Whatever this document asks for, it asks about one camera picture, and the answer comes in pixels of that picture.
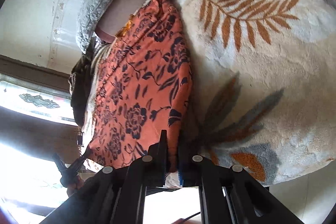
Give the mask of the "left hand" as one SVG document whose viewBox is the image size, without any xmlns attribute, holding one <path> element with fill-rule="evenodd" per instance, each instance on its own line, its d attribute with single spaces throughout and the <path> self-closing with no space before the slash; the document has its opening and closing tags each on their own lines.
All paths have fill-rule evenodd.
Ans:
<svg viewBox="0 0 336 224">
<path fill-rule="evenodd" d="M 84 186 L 85 181 L 77 175 L 75 178 L 75 182 L 72 184 L 69 184 L 67 187 L 67 195 L 68 197 L 72 196 L 74 193 L 76 193 L 81 187 Z"/>
</svg>

